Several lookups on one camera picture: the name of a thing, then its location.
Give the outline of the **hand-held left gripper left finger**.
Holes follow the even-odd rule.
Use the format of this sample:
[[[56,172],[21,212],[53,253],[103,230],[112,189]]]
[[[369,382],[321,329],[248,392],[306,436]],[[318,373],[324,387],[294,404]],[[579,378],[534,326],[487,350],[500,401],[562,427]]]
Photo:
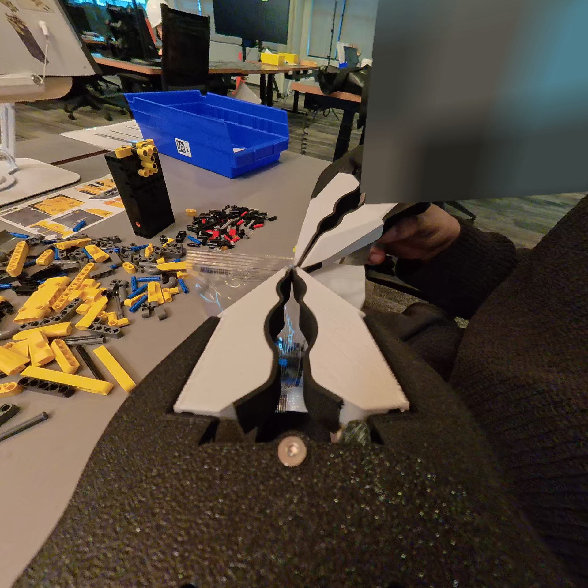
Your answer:
[[[283,268],[222,311],[175,413],[266,419],[281,394],[279,348],[292,270]]]

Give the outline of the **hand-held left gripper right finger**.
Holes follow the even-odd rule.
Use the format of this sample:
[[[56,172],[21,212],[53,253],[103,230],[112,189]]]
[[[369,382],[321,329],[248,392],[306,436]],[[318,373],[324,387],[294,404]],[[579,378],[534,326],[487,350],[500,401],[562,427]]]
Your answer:
[[[364,321],[364,313],[302,269],[294,270],[303,397],[314,420],[364,420],[410,403]]]

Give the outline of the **clear plastic parts bag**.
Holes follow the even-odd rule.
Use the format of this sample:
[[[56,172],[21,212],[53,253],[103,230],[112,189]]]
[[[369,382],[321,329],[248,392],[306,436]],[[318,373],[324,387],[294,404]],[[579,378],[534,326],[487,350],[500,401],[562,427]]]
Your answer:
[[[192,249],[188,254],[194,291],[202,298],[209,316],[219,315],[250,293],[278,270],[293,266],[293,258],[252,256],[236,252]],[[346,265],[344,259],[313,270],[312,275],[327,288],[361,309],[366,298],[363,266]],[[285,325],[277,335],[281,369],[281,398],[278,413],[305,413],[303,400],[303,353],[307,342],[299,329],[299,305],[290,297],[284,308]]]

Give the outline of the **person's right forearm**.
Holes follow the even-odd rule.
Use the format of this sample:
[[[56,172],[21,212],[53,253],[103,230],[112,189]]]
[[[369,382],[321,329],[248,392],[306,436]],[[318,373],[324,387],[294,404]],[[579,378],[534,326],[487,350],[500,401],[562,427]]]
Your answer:
[[[449,376],[561,558],[587,559],[587,197],[531,250],[462,225],[405,282],[468,320]]]

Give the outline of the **person's right hand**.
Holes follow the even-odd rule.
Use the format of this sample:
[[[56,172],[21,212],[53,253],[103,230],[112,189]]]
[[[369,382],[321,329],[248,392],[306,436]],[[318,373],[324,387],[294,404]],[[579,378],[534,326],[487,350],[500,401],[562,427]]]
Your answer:
[[[451,246],[460,236],[461,226],[455,217],[436,205],[414,217],[394,224],[371,246],[367,262],[382,264],[386,256],[428,261]]]

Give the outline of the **pile of black red pins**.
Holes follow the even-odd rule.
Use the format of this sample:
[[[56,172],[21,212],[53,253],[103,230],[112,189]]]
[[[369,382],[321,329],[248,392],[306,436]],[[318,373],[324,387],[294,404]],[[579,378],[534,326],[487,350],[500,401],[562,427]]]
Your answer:
[[[277,220],[276,215],[248,206],[227,205],[222,209],[209,209],[197,213],[187,210],[185,243],[188,247],[207,247],[213,251],[228,251],[242,240],[268,223]]]

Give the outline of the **black bag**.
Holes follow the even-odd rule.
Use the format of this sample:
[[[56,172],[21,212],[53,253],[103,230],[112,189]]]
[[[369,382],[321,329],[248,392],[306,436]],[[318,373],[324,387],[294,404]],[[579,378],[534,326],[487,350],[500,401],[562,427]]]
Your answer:
[[[370,64],[345,68],[327,65],[316,72],[315,79],[325,95],[343,92],[361,96],[364,88],[369,86],[371,69]]]

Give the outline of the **blue plastic bin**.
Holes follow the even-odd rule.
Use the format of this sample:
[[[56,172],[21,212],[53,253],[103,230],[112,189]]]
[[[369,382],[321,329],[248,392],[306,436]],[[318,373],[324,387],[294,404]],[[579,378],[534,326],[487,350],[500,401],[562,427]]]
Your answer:
[[[125,98],[160,153],[226,178],[277,162],[289,146],[288,114],[280,109],[197,90]]]

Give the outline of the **pile of yellow building pieces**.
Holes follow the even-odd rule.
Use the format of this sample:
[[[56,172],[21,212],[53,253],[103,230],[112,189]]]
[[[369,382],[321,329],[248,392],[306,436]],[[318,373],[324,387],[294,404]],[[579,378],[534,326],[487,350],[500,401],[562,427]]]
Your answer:
[[[121,405],[187,335],[185,237],[17,241],[1,264],[1,441]]]

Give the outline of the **black brick tower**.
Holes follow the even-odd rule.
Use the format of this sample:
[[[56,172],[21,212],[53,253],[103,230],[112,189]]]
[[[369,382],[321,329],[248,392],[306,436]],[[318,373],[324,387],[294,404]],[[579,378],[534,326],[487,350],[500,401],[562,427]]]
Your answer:
[[[153,139],[105,154],[105,160],[134,233],[150,239],[175,218]]]

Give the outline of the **computer monitor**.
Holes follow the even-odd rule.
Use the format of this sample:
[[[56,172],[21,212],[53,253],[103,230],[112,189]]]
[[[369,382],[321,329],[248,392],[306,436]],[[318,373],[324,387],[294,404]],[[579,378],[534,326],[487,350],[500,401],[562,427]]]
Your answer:
[[[287,44],[290,1],[213,1],[212,5],[217,34]]]

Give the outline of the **yellow sticker sheet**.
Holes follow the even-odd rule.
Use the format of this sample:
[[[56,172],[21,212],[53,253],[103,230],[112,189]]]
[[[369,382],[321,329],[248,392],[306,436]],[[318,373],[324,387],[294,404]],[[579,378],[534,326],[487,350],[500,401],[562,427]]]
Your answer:
[[[3,209],[1,222],[18,234],[63,238],[124,211],[114,180],[107,175]]]

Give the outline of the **printed white paper sheet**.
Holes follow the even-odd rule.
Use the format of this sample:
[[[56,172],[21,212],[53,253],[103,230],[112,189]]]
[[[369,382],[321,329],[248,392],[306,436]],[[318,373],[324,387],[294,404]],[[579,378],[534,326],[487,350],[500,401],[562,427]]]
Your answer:
[[[108,151],[143,141],[141,130],[135,120],[67,131],[61,133],[61,136]]]

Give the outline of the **white book stand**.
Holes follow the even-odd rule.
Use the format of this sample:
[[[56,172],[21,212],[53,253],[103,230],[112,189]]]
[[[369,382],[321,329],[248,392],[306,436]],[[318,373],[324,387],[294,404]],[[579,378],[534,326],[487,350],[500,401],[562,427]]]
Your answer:
[[[15,104],[61,98],[71,87],[71,77],[44,78],[31,72],[1,75],[1,207],[80,180],[78,174],[54,165],[16,157]]]

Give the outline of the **open instruction booklet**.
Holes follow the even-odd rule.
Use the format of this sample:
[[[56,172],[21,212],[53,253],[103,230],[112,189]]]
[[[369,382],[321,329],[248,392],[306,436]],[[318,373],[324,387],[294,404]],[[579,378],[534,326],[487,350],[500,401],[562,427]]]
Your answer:
[[[1,95],[99,74],[62,1],[1,1]]]

